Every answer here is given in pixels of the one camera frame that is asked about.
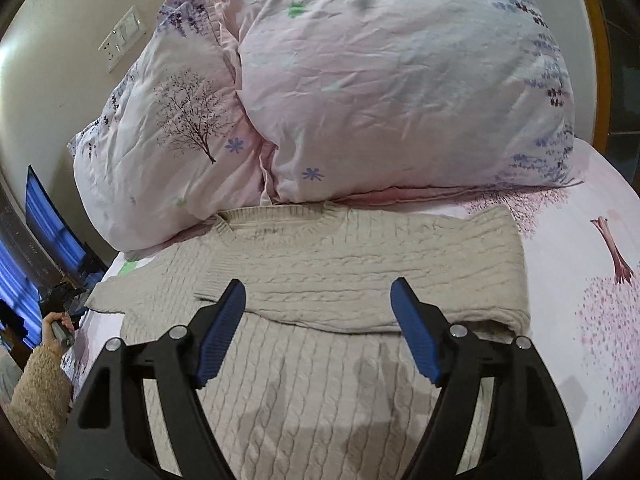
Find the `left forearm, beige fleece sleeve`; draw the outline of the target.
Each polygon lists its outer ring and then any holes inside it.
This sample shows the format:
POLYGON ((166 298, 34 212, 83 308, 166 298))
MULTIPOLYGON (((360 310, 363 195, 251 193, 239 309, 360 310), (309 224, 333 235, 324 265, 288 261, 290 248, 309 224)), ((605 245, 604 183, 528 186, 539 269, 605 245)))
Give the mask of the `left forearm, beige fleece sleeve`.
POLYGON ((68 416, 72 384, 61 357, 38 346, 32 352, 10 403, 6 418, 32 457, 54 471, 68 416))

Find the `person's left hand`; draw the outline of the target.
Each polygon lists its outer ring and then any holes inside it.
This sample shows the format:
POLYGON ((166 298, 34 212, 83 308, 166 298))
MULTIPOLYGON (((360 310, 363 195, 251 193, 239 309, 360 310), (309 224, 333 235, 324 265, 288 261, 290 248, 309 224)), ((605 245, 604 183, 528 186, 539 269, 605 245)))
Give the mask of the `person's left hand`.
POLYGON ((59 359, 75 342, 75 329, 66 312, 51 312, 42 320, 42 346, 59 359))

